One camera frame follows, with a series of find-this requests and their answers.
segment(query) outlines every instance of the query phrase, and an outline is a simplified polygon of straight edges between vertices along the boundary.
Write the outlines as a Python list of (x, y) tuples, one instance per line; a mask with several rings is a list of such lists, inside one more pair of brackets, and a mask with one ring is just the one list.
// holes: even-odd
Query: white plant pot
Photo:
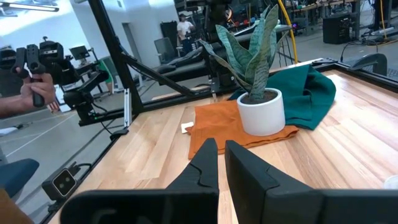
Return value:
[(277, 96), (273, 100), (256, 105), (241, 102), (248, 93), (241, 95), (237, 100), (243, 129), (248, 134), (268, 136), (278, 133), (285, 127), (282, 92), (274, 88), (266, 88), (266, 90), (276, 92)]

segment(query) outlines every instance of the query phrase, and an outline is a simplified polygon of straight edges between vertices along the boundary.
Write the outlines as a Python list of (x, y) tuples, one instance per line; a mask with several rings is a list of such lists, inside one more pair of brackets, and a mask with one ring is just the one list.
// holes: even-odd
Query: person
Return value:
[(192, 44), (191, 41), (185, 36), (187, 33), (191, 33), (195, 27), (191, 22), (187, 21), (187, 17), (184, 14), (180, 15), (180, 22), (177, 24), (178, 36), (181, 39), (182, 47), (184, 49), (185, 54), (191, 52)]
[(55, 101), (55, 88), (51, 75), (48, 73), (33, 74), (32, 77), (43, 81), (31, 83), (30, 77), (27, 77), (24, 79), (20, 95), (0, 98), (0, 118), (17, 115), (33, 109), (33, 92), (42, 95), (46, 105)]

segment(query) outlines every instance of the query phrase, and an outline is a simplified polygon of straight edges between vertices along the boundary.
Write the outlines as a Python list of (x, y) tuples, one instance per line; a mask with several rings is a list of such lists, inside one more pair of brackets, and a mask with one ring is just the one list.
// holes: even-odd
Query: soil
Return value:
[(278, 93), (276, 93), (274, 91), (265, 91), (263, 100), (251, 101), (249, 98), (249, 95), (246, 95), (245, 97), (243, 97), (241, 99), (241, 102), (244, 104), (247, 104), (247, 105), (256, 105), (256, 104), (266, 103), (268, 101), (271, 101), (271, 100), (275, 99), (277, 96), (278, 96)]

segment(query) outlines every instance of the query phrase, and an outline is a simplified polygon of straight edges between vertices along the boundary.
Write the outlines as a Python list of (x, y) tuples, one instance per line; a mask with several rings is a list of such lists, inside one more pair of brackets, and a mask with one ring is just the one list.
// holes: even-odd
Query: teal cloth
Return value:
[[(310, 65), (282, 70), (269, 77), (268, 88), (284, 98), (286, 125), (314, 130), (328, 113), (336, 95), (335, 84)], [(234, 94), (235, 100), (242, 92)]]

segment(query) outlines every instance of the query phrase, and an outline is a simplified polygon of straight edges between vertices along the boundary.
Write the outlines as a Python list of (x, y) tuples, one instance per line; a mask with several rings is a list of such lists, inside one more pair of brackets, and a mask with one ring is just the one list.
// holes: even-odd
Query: gray floor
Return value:
[[(371, 15), (370, 11), (364, 11), (362, 21), (366, 21), (365, 17), (369, 15)], [(339, 59), (345, 46), (344, 44), (324, 44), (322, 32), (316, 32), (310, 36), (298, 36), (296, 43), (300, 61), (322, 57)], [(389, 67), (395, 69), (398, 68), (398, 60), (394, 60), (396, 49), (398, 49), (398, 42), (379, 47), (379, 52), (385, 54), (389, 59)], [(359, 58), (375, 51), (375, 47), (350, 46), (345, 51), (344, 59), (352, 60), (352, 58)], [(280, 58), (280, 63), (285, 66), (284, 58)], [(276, 56), (272, 67), (279, 66), (279, 56)], [(180, 82), (180, 84), (192, 88), (197, 84), (207, 83), (207, 81), (206, 77), (201, 77)], [(143, 101), (149, 101), (155, 96), (171, 92), (174, 91), (169, 87), (159, 86), (153, 81), (146, 82), (145, 87), (140, 90)], [(98, 104), (108, 110), (120, 108), (123, 106), (123, 94), (106, 97)], [(17, 201), (18, 206), (36, 223), (43, 219), (47, 214), (47, 205), (52, 203), (41, 189), (41, 183), (56, 170), (74, 161), (77, 163), (93, 162), (110, 143), (109, 133), (103, 130), (100, 124), (79, 127), (78, 121), (79, 117), (75, 112), (55, 115), (47, 110), (0, 121), (0, 128), (20, 123), (32, 123), (27, 128), (0, 138), (0, 145), (9, 162), (32, 158), (40, 163), (39, 169), (25, 186)], [(122, 119), (117, 119), (109, 127), (120, 126), (122, 123)], [(118, 129), (120, 127), (111, 128), (111, 131)]]

